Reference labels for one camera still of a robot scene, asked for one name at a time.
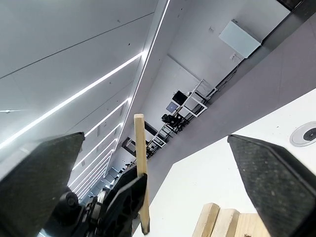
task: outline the wooden stick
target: wooden stick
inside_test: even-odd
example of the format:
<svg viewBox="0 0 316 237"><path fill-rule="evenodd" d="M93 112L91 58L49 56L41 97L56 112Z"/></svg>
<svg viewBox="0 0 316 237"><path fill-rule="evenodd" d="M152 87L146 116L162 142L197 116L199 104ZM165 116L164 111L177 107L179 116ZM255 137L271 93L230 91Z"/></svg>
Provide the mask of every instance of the wooden stick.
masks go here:
<svg viewBox="0 0 316 237"><path fill-rule="evenodd" d="M135 138L136 138L136 160L137 175L147 174L147 157L146 157L146 139L145 139L145 120L143 114L134 115ZM142 232L147 235L150 231L149 217L149 197L148 188L146 188L144 204L139 211Z"/></svg>
<svg viewBox="0 0 316 237"><path fill-rule="evenodd" d="M218 212L218 205L214 203L205 204L203 206L201 215L198 218L192 237L210 237Z"/></svg>
<svg viewBox="0 0 316 237"><path fill-rule="evenodd" d="M260 216L241 213L239 215L235 237L270 237Z"/></svg>
<svg viewBox="0 0 316 237"><path fill-rule="evenodd" d="M235 209L220 209L211 237L235 237L238 218Z"/></svg>

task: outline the textured rubber pad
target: textured rubber pad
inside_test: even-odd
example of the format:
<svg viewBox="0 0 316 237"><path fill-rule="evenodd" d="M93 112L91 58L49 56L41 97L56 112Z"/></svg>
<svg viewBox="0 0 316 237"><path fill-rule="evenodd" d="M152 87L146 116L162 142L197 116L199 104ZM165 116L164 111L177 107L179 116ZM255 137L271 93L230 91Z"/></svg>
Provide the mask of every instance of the textured rubber pad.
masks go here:
<svg viewBox="0 0 316 237"><path fill-rule="evenodd" d="M5 236L37 235L67 186L83 140L83 133L75 133L39 143L0 182L0 230Z"/></svg>
<svg viewBox="0 0 316 237"><path fill-rule="evenodd" d="M315 211L315 176L283 147L238 135L228 142L270 235L300 236L295 233Z"/></svg>

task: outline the gray floor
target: gray floor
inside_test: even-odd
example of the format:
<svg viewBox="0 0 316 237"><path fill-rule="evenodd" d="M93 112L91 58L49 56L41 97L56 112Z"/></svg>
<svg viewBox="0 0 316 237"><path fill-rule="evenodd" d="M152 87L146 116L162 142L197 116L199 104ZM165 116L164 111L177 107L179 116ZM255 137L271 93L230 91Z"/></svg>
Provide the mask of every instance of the gray floor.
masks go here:
<svg viewBox="0 0 316 237"><path fill-rule="evenodd" d="M173 163L314 88L316 88L316 15L306 21L250 72L219 93L207 111L193 119L181 133L149 160L150 202Z"/></svg>

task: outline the desk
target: desk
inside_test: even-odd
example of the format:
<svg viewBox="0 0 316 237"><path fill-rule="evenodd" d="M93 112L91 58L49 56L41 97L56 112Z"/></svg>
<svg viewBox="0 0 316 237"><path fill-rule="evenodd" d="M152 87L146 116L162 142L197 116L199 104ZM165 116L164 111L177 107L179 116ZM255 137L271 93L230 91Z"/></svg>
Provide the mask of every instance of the desk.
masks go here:
<svg viewBox="0 0 316 237"><path fill-rule="evenodd" d="M294 147L289 142L296 128L316 121L316 113L311 113L310 108L315 97L316 89L235 134L281 145L316 174L316 159L313 156L316 143ZM203 205L209 202L217 203L222 208L256 213L226 137L172 166L150 205L151 232L147 236L191 237ZM143 237L140 226L134 237Z"/></svg>

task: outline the monitor screen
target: monitor screen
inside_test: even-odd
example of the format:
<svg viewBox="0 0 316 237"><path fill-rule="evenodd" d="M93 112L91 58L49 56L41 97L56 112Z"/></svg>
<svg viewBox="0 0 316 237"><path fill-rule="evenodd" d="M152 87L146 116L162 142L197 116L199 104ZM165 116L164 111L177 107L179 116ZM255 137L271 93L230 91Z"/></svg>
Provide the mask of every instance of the monitor screen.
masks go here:
<svg viewBox="0 0 316 237"><path fill-rule="evenodd" d="M176 109L177 109L177 105L173 102L170 102L170 104L167 106L167 110L170 112L170 113L173 113Z"/></svg>

